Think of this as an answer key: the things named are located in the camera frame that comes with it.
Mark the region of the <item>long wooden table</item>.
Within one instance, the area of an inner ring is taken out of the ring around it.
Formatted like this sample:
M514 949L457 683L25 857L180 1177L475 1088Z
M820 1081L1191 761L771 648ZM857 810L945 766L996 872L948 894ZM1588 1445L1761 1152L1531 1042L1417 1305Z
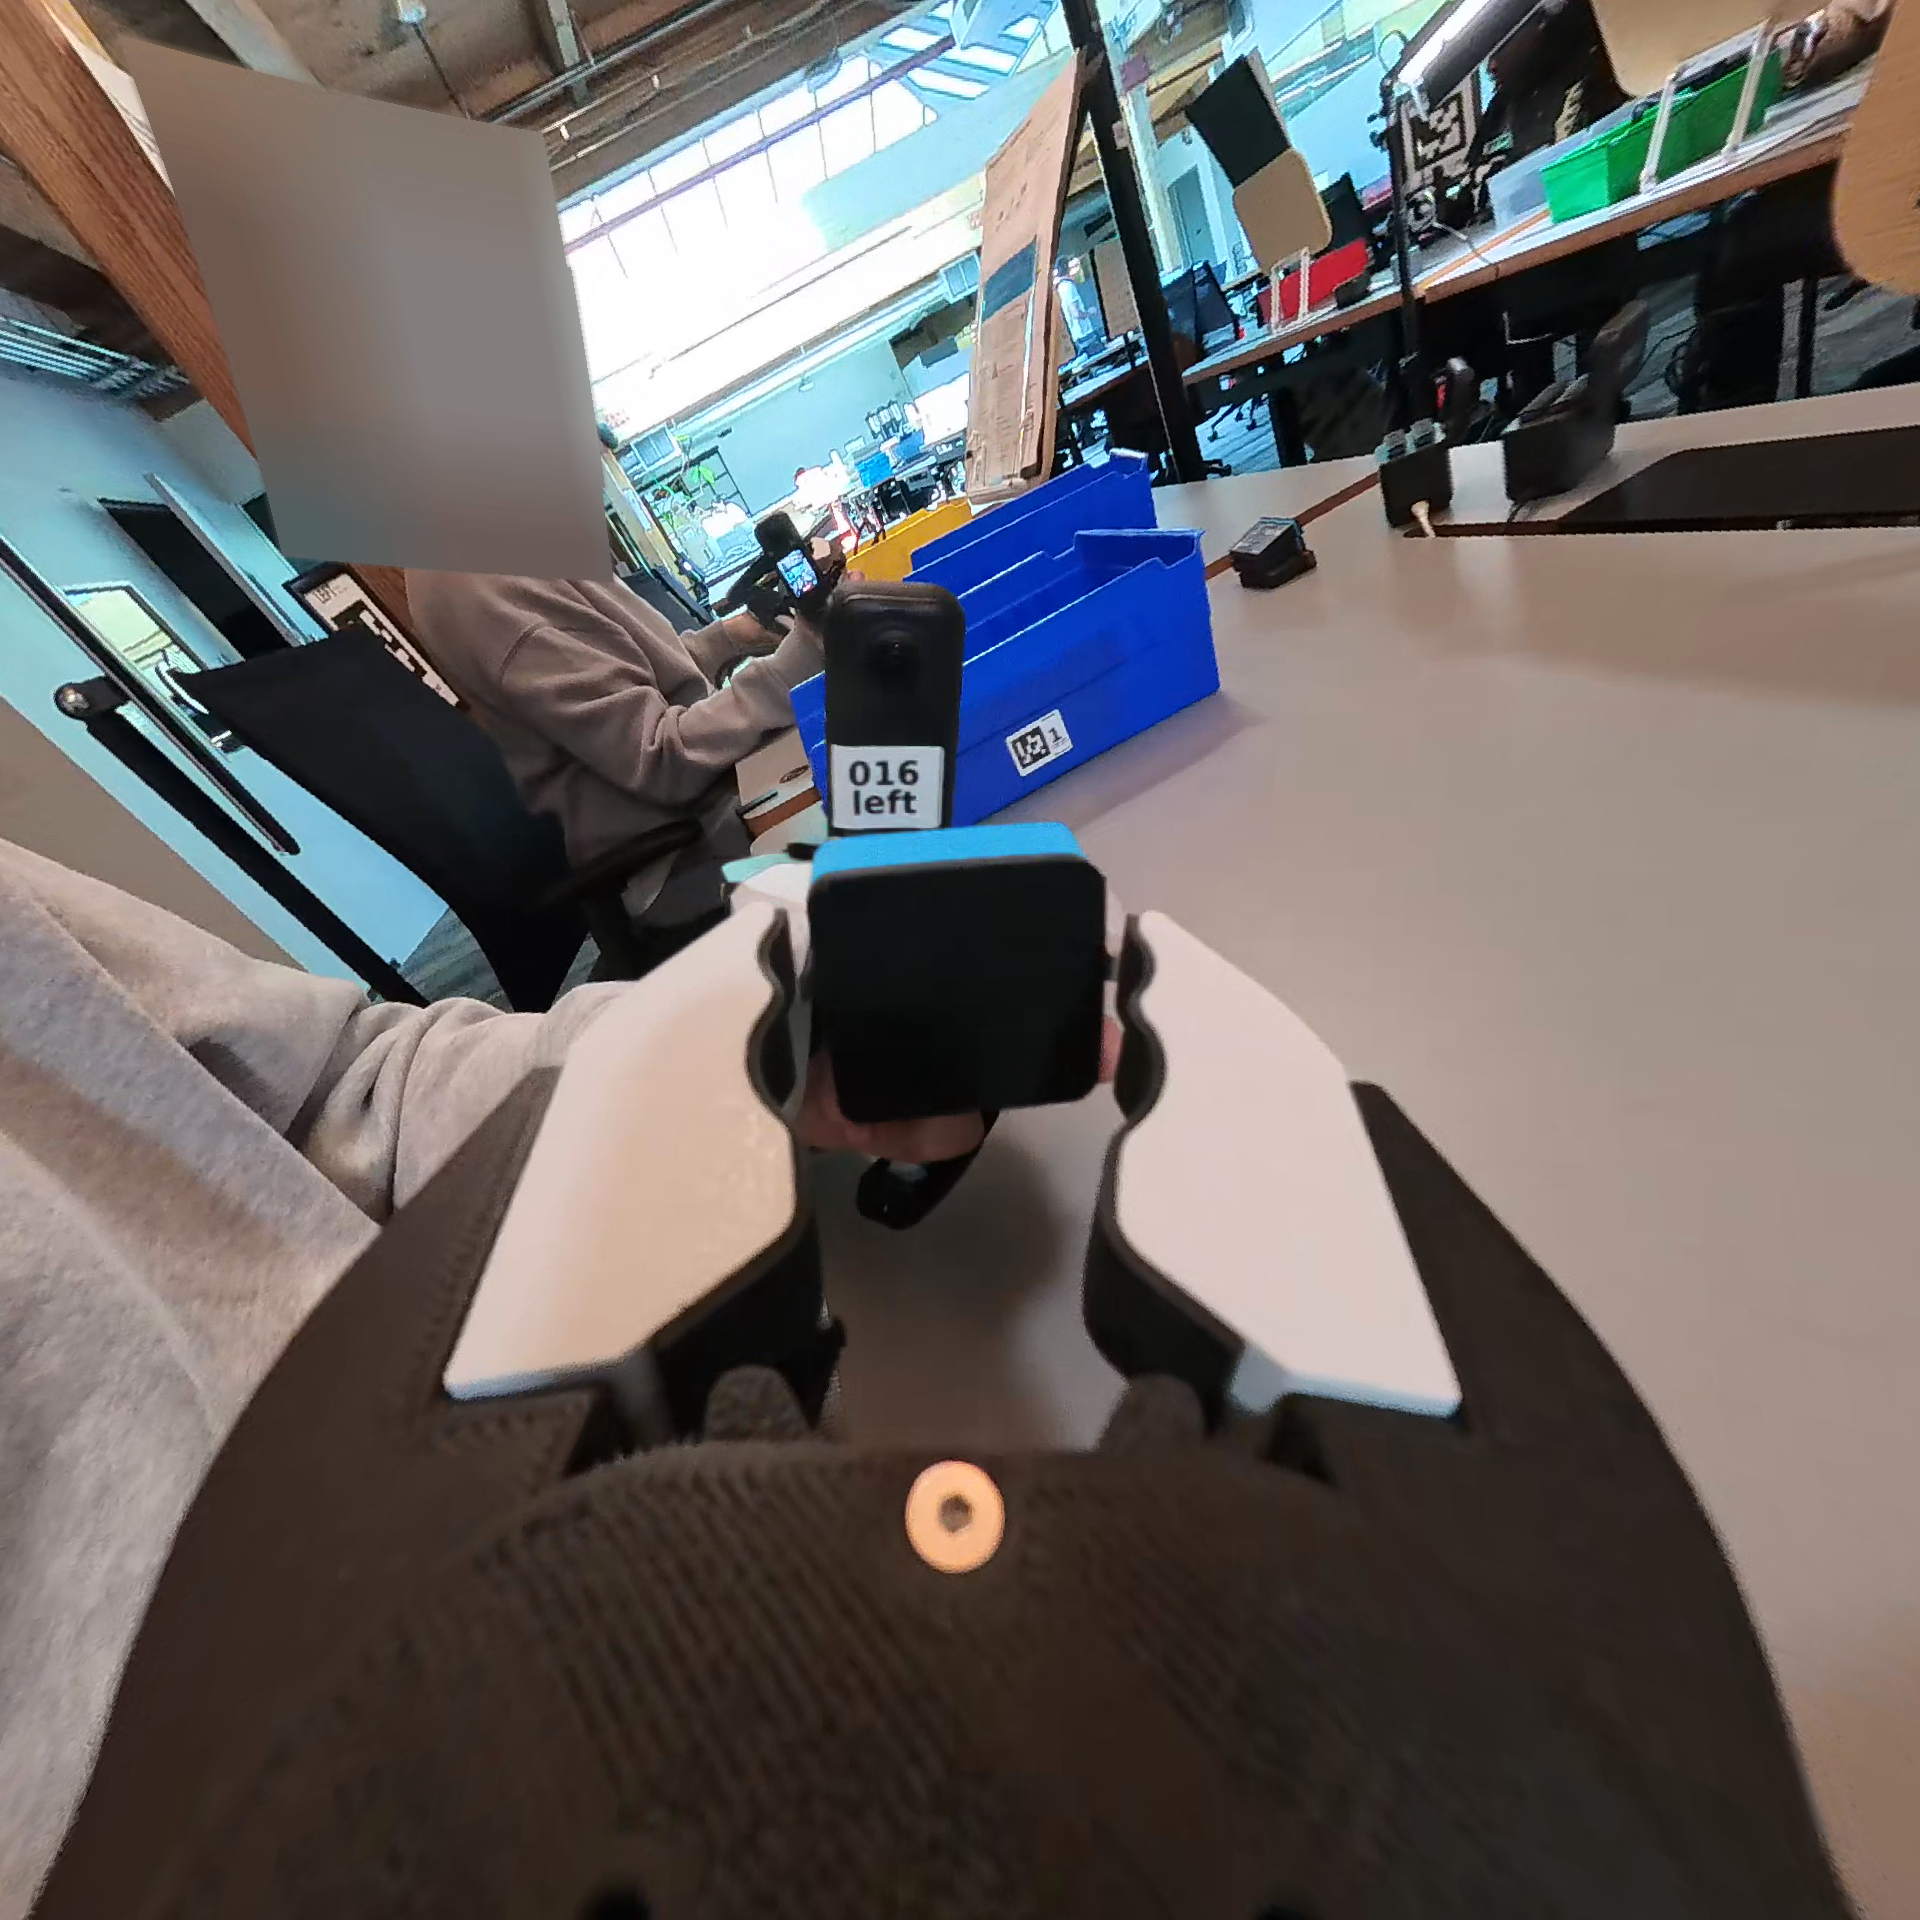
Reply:
M1701 164L1658 181L1647 192L1610 209L1551 225L1546 210L1534 210L1500 232L1453 252L1438 266L1412 274L1412 297L1421 309L1439 306L1478 288L1517 281L1567 256L1588 254L1613 241L1670 225L1689 212L1713 209L1749 190L1802 177L1837 161L1858 106L1865 98L1871 66L1865 65L1842 80L1775 104L1762 130L1741 147L1709 156ZM1257 364L1278 362L1287 349L1316 339L1353 330L1371 320L1394 320L1402 314L1397 274L1381 272L1365 284L1365 300L1353 305L1326 302L1315 310L1266 326L1235 347L1214 352L1185 372L1186 389L1211 379L1235 378Z

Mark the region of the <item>small marker sign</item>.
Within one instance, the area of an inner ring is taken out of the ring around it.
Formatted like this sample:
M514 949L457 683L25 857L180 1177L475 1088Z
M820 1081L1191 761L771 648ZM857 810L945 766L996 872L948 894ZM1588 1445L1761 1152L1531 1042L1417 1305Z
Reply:
M1421 112L1409 104L1398 122L1409 190L1465 184L1476 161L1478 122L1481 75L1476 68L1428 109Z

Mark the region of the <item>person's left forearm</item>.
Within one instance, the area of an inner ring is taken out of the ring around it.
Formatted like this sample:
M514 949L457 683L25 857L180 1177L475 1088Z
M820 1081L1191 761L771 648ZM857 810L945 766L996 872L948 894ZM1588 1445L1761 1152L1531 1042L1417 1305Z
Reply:
M270 1161L302 1156L383 1218L634 992L588 986L547 1014L373 1001L11 844L2 899L4 1065L252 1204Z

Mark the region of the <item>yellow plastic bin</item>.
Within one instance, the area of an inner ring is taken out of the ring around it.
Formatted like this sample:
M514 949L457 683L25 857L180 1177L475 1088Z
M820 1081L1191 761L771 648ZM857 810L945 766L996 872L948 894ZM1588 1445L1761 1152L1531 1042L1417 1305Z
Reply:
M973 507L965 497L911 513L877 539L852 552L849 569L867 582L902 582L924 547L967 529L971 518Z

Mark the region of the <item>plain blue plastic bin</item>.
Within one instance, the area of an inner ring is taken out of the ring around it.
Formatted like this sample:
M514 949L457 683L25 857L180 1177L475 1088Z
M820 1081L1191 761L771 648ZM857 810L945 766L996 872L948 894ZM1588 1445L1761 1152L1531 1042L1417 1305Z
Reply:
M1065 554L1083 533L1154 530L1151 480L1142 453L1114 449L917 547L908 579L965 594L1026 560Z

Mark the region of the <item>black metal pole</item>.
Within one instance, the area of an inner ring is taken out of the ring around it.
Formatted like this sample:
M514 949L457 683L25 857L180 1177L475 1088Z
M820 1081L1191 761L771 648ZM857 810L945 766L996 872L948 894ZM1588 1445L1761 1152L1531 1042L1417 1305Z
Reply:
M1172 342L1171 314L1161 291L1161 266L1146 217L1137 144L1121 108L1114 56L1094 3L1060 3L1060 9L1081 66L1083 116L1093 133L1124 276L1137 302L1150 389L1167 446L1171 469L1178 483L1195 485L1206 477L1206 461L1195 437L1185 370Z

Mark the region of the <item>black office chair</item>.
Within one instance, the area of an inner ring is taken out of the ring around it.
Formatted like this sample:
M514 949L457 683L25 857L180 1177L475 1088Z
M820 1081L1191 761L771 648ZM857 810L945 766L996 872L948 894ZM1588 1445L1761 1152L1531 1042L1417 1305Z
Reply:
M629 882L692 850L698 822L650 828L571 867L563 830L524 804L495 744L363 626L180 675L180 688L418 875L519 1013L550 1008L588 942L596 979L639 979L725 917L634 918Z

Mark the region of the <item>black battery charger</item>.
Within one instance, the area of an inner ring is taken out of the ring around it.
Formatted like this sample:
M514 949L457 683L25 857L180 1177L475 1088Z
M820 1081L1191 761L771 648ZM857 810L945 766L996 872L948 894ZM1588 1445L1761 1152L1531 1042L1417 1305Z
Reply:
M1629 302L1595 331L1586 372L1550 387L1507 425L1502 457L1510 507L1567 494L1606 460L1643 342L1646 310Z
M1450 507L1452 451L1470 443L1481 424L1481 381L1475 368L1450 357L1412 384L1405 424L1388 428L1377 449L1383 518L1391 530L1412 529L1421 514Z

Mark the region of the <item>blue and black eraser block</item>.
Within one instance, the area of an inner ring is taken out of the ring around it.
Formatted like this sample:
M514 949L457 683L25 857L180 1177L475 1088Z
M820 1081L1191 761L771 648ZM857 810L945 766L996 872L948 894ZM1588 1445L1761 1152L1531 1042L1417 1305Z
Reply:
M1059 1106L1100 1077L1108 890L1062 822L830 838L811 1029L855 1125Z

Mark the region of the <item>grey desk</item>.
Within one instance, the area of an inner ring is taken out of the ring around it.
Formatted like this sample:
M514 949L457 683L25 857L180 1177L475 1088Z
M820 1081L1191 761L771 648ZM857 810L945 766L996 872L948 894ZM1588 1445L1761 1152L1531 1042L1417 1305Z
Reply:
M1159 497L1220 693L1060 821L1385 1088L1665 1427L1833 1856L1915 1916L1915 530L1403 537L1349 467Z

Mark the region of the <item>black board with cardboard backing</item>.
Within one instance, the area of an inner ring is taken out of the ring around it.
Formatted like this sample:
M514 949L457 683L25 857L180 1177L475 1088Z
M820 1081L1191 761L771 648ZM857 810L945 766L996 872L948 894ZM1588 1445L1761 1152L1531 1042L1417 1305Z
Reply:
M1261 326L1282 326L1313 305L1313 261L1333 221L1307 158L1293 144L1265 60L1250 48L1185 98L1209 237L1223 261L1257 276Z
M1842 140L1833 241L1861 278L1918 297L1918 5L1898 3Z

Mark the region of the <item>person's left hand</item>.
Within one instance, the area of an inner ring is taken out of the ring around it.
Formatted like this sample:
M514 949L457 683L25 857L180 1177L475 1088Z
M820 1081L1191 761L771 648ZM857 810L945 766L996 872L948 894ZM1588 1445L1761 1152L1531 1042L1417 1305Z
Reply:
M823 1049L807 1056L804 1086L791 1125L795 1141L807 1149L919 1164L921 1152L911 1137L902 1137L893 1125L850 1121L842 1110L831 1058Z

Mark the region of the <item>blue plastic bin with tag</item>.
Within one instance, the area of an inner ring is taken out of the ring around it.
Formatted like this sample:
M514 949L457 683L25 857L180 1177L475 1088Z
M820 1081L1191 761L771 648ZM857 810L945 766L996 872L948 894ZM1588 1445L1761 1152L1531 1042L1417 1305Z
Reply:
M971 828L1219 690L1203 539L1083 533L956 594L967 620L950 828ZM791 699L828 813L826 673Z

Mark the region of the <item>printed cardboard sign board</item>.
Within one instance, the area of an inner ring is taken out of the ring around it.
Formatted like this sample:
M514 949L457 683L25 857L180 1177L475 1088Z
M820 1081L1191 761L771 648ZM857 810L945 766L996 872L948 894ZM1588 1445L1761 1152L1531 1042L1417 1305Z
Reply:
M1081 133L1073 53L982 177L965 494L975 509L1043 485L1059 409L1059 256Z

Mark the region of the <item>person's clothed body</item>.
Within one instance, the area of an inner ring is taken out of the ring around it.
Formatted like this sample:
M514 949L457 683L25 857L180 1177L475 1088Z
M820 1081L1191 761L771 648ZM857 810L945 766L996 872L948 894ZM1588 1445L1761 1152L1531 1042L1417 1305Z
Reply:
M212 1451L371 1225L285 1131L329 1049L4 1053L4 1916L92 1771Z

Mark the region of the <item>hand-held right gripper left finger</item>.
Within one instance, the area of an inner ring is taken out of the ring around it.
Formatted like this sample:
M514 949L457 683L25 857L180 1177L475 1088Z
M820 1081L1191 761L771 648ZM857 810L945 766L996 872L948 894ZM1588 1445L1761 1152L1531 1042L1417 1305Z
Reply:
M705 1404L738 1364L799 1393L830 1366L788 932L777 905L733 912L571 1048L450 1347L455 1402Z

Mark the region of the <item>black desk lamp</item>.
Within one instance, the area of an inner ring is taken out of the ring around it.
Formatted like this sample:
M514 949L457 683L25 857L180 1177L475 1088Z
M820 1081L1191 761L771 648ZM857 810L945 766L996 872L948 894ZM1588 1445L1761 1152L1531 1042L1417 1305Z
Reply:
M1426 372L1420 300L1411 268L1409 195L1415 170L1409 123L1417 112L1434 118L1443 104L1478 66L1487 65L1535 17L1558 11L1558 3L1446 3L1412 34L1381 82L1383 148L1390 184L1390 236L1398 288L1398 384L1411 409Z

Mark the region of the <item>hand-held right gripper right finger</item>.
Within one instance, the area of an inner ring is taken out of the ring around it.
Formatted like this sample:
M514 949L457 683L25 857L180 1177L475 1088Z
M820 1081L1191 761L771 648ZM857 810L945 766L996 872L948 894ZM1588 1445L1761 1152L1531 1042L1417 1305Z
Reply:
M1121 1129L1083 1316L1206 1417L1310 1396L1446 1419L1461 1385L1355 1088L1307 1022L1175 918L1121 958Z

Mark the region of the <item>green plastic bin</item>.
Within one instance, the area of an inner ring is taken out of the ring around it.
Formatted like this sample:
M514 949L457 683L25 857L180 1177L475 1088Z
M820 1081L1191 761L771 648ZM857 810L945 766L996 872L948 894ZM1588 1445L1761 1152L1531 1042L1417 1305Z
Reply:
M1745 98L1745 68L1747 60L1734 60L1683 80L1665 123L1655 181L1685 174L1725 150ZM1548 163L1543 195L1550 221L1567 225L1637 196L1658 122L1658 100L1638 104L1618 126L1595 130L1567 156Z

